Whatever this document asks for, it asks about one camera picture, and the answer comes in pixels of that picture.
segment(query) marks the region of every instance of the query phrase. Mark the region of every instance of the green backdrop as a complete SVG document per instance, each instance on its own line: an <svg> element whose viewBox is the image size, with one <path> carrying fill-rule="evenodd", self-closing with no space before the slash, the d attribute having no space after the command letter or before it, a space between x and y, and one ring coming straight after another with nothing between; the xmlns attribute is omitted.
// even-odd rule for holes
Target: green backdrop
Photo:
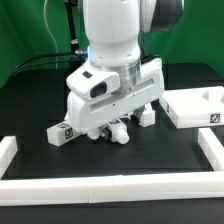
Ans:
<svg viewBox="0 0 224 224"><path fill-rule="evenodd" d="M0 1L0 87L18 63L55 51L44 26L43 5L44 0ZM74 17L81 48L86 48L76 10ZM64 0L49 0L48 18L59 51L70 51ZM224 0L185 0L178 25L167 33L147 34L147 39L165 63L206 63L224 76Z"/></svg>

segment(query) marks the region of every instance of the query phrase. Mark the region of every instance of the black cable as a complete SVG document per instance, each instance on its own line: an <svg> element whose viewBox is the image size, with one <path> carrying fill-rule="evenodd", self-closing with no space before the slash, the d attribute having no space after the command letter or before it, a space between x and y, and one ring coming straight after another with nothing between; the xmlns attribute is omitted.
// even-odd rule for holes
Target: black cable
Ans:
<svg viewBox="0 0 224 224"><path fill-rule="evenodd" d="M31 62L31 61L35 61L35 60L38 60L38 59L42 59L42 58L50 58L50 57L55 57L55 56L58 56L58 57L62 57L62 56L69 56L69 55L75 55L74 52L63 52L63 53L53 53L53 54L42 54L42 55L38 55L36 57L33 57L33 58L30 58L24 62L22 62L21 64L17 65L13 71L17 70L18 68L21 68L23 65Z"/></svg>
<svg viewBox="0 0 224 224"><path fill-rule="evenodd" d="M85 59L74 59L76 61L80 61L80 62L85 62ZM15 77L16 73L18 73L19 71L23 70L23 69L27 69L27 68L31 68L31 67L35 67L35 66L43 66L43 65L51 65L51 64L62 64L62 63L69 63L71 60L64 60L64 61L58 61L58 62L43 62L43 63L37 63L37 64L31 64L31 65L27 65L27 66L23 66L20 68L17 68L16 70L14 69L13 72L10 74L10 76L8 77L6 83L9 83L9 81Z"/></svg>
<svg viewBox="0 0 224 224"><path fill-rule="evenodd" d="M75 3L74 1L71 1L71 0L65 1L65 8L67 12L68 26L69 26L70 37L71 37L71 50L75 51L79 49L79 43L76 37L76 31L75 31L75 23L74 23L73 12L72 12L73 6L77 6L77 2Z"/></svg>

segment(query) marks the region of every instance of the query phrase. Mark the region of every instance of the black label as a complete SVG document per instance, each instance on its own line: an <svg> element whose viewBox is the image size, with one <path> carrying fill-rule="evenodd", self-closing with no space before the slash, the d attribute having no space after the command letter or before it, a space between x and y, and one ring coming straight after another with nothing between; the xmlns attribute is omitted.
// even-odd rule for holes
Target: black label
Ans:
<svg viewBox="0 0 224 224"><path fill-rule="evenodd" d="M212 114L210 118L210 123L215 124L220 122L221 115L220 114Z"/></svg>
<svg viewBox="0 0 224 224"><path fill-rule="evenodd" d="M73 137L73 131L72 131L72 128L69 128L68 130L65 131L65 138L67 140L72 137Z"/></svg>
<svg viewBox="0 0 224 224"><path fill-rule="evenodd" d="M68 124L62 123L62 124L59 124L57 127L64 129L64 128L67 128L68 126L69 126Z"/></svg>

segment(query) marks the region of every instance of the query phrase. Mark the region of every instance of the small white cube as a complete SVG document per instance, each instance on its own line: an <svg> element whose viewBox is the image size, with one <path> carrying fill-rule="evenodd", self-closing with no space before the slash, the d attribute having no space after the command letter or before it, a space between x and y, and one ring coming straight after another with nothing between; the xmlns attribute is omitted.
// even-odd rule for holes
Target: small white cube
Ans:
<svg viewBox="0 0 224 224"><path fill-rule="evenodd" d="M79 135L69 124L69 121L63 121L47 129L48 142L56 146L61 146Z"/></svg>
<svg viewBox="0 0 224 224"><path fill-rule="evenodd" d="M152 110L151 104L145 105L146 110L143 111L142 116L140 118L140 123L142 127L148 127L150 125L155 124L155 111Z"/></svg>

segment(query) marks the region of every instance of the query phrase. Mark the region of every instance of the white block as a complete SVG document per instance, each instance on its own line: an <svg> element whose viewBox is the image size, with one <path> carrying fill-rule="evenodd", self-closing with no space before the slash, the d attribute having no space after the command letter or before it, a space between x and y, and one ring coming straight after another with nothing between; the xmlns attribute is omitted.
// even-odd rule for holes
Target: white block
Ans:
<svg viewBox="0 0 224 224"><path fill-rule="evenodd" d="M125 201L123 176L99 177L88 187L89 203Z"/></svg>
<svg viewBox="0 0 224 224"><path fill-rule="evenodd" d="M210 128L200 128L198 143L215 171L224 171L224 148Z"/></svg>
<svg viewBox="0 0 224 224"><path fill-rule="evenodd" d="M0 205L88 203L91 179L9 180L0 182Z"/></svg>
<svg viewBox="0 0 224 224"><path fill-rule="evenodd" d="M4 175L17 151L18 148L15 137L4 137L0 142L0 179Z"/></svg>
<svg viewBox="0 0 224 224"><path fill-rule="evenodd" d="M155 111L151 108L144 110L139 125L148 127L153 124L155 124Z"/></svg>
<svg viewBox="0 0 224 224"><path fill-rule="evenodd" d="M80 134L71 127L69 121L63 121L47 129L48 142L56 146L61 146L77 138L79 135Z"/></svg>
<svg viewBox="0 0 224 224"><path fill-rule="evenodd" d="M125 201L224 196L224 172L169 173L125 177Z"/></svg>
<svg viewBox="0 0 224 224"><path fill-rule="evenodd" d="M160 104L177 128L224 124L223 87L165 91Z"/></svg>

